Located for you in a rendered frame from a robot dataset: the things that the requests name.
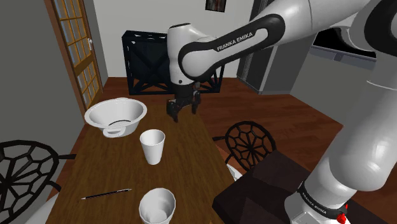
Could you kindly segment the wide white faceted cup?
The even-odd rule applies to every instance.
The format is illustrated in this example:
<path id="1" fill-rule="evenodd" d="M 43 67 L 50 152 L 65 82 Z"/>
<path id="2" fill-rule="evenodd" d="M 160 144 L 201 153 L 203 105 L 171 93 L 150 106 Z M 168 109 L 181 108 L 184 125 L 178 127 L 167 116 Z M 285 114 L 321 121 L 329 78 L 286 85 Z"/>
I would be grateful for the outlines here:
<path id="1" fill-rule="evenodd" d="M 144 224 L 169 224 L 176 208 L 174 194 L 166 188 L 148 191 L 139 203 L 139 215 Z"/>

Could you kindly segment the tall grey refrigerator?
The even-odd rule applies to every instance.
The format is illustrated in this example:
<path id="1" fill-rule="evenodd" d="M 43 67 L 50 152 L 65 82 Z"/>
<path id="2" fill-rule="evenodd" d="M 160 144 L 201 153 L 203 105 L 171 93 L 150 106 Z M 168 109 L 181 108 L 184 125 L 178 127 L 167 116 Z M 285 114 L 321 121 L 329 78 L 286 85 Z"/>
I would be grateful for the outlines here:
<path id="1" fill-rule="evenodd" d="M 260 95 L 289 94 L 315 38 L 311 35 L 242 57 L 237 78 Z"/>

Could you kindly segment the tall white cup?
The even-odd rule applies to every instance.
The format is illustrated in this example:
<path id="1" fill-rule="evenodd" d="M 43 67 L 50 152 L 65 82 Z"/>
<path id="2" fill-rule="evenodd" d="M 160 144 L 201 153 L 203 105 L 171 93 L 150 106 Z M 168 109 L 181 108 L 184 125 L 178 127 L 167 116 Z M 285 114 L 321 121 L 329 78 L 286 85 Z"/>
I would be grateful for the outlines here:
<path id="1" fill-rule="evenodd" d="M 150 165 L 156 165 L 161 161 L 165 142 L 165 134 L 158 129 L 144 131 L 139 138 L 144 156 Z"/>

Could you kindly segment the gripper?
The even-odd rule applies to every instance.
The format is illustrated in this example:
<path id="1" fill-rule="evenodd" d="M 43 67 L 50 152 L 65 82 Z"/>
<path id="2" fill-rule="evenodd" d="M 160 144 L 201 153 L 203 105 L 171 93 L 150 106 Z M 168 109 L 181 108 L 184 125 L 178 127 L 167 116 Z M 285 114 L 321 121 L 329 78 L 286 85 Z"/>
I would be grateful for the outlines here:
<path id="1" fill-rule="evenodd" d="M 178 113 L 182 107 L 192 104 L 192 113 L 197 113 L 197 108 L 201 103 L 199 92 L 200 83 L 193 82 L 187 85 L 173 84 L 175 99 L 167 101 L 167 114 L 178 123 Z"/>

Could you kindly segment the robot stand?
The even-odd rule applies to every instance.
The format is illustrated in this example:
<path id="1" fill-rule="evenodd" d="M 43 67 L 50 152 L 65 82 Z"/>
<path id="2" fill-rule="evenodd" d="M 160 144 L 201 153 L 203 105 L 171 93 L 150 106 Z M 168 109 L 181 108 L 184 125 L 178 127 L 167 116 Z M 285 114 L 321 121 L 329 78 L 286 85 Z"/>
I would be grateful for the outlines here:
<path id="1" fill-rule="evenodd" d="M 359 158 L 342 164 L 328 149 L 312 172 L 273 151 L 215 197 L 225 224 L 387 224 L 351 198 L 385 178 L 365 181 Z"/>

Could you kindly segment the wooden door with glass panes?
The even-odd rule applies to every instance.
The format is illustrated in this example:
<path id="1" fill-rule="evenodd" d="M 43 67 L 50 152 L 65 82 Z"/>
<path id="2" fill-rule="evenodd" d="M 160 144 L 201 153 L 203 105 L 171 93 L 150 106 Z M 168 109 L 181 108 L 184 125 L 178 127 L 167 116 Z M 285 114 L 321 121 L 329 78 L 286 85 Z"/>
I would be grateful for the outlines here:
<path id="1" fill-rule="evenodd" d="M 44 0 L 82 115 L 99 102 L 102 80 L 83 0 Z"/>

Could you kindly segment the dark window with grey sill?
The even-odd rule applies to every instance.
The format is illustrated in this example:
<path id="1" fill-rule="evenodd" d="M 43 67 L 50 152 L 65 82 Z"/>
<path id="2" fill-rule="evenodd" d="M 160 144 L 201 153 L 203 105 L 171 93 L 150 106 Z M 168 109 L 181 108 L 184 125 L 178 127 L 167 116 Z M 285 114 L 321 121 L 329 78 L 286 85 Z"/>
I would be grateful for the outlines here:
<path id="1" fill-rule="evenodd" d="M 358 50 L 343 42 L 339 28 L 319 32 L 309 53 L 368 70 L 372 70 L 376 63 L 374 52 Z"/>

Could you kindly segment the black lattice chair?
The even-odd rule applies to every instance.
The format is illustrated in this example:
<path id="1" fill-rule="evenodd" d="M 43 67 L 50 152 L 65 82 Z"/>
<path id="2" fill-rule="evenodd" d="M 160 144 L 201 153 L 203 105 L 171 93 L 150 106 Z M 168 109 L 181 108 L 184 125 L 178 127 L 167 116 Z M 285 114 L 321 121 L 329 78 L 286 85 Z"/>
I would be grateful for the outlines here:
<path id="1" fill-rule="evenodd" d="M 231 158 L 245 171 L 249 171 L 267 155 L 277 150 L 276 142 L 270 132 L 254 121 L 237 122 L 223 136 L 213 137 L 212 140 L 225 142 L 229 151 L 225 163 L 234 181 L 242 177 L 242 174 L 229 163 Z"/>
<path id="2" fill-rule="evenodd" d="M 60 155 L 51 146 L 28 140 L 0 143 L 0 224 L 10 224 L 40 196 L 46 186 L 62 187 L 52 181 L 61 160 L 74 160 L 75 154 Z"/>

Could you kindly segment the black pen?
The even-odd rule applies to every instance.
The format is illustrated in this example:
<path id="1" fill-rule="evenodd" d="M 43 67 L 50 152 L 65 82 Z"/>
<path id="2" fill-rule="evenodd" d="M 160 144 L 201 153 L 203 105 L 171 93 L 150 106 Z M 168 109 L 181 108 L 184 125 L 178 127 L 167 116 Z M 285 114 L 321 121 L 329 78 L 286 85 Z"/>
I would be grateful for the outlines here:
<path id="1" fill-rule="evenodd" d="M 123 192 L 128 192 L 128 191 L 131 191 L 131 188 L 126 188 L 126 189 L 112 191 L 112 192 L 106 192 L 106 193 L 100 193 L 100 194 L 96 194 L 96 195 L 90 195 L 90 196 L 81 198 L 81 200 L 87 200 L 87 199 L 92 199 L 92 198 L 96 198 L 96 197 L 103 197 L 103 196 L 107 196 L 107 195 L 123 193 Z"/>

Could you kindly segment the black open shelf rack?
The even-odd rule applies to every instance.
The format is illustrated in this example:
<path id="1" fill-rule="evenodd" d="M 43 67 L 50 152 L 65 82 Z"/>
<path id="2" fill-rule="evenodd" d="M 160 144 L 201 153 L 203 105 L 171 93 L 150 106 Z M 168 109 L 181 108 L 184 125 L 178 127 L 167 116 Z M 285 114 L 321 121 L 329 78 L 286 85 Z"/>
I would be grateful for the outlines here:
<path id="1" fill-rule="evenodd" d="M 130 95 L 174 93 L 166 33 L 125 31 L 122 45 Z"/>

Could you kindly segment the dark wall picture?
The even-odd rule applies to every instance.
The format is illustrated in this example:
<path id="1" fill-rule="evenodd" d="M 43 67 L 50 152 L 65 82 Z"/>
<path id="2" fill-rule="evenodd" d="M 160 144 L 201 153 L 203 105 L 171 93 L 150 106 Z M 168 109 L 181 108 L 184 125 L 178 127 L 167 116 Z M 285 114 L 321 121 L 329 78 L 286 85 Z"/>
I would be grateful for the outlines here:
<path id="1" fill-rule="evenodd" d="M 226 0 L 206 0 L 205 9 L 209 11 L 225 12 Z"/>

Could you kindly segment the brown wooden table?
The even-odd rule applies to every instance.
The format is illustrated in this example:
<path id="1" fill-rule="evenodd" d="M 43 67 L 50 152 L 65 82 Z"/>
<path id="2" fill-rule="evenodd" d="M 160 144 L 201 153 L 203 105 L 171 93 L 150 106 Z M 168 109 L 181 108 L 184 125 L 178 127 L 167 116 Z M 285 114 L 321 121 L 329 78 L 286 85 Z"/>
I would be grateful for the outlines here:
<path id="1" fill-rule="evenodd" d="M 147 163 L 139 140 L 150 129 L 165 134 L 156 165 Z M 89 128 L 46 224 L 143 224 L 139 203 L 154 188 L 166 188 L 175 196 L 170 224 L 223 224 L 212 203 L 232 183 L 199 114 L 185 108 L 176 123 L 164 105 L 149 106 L 128 136 L 107 138 Z M 81 200 L 126 188 L 131 191 Z"/>

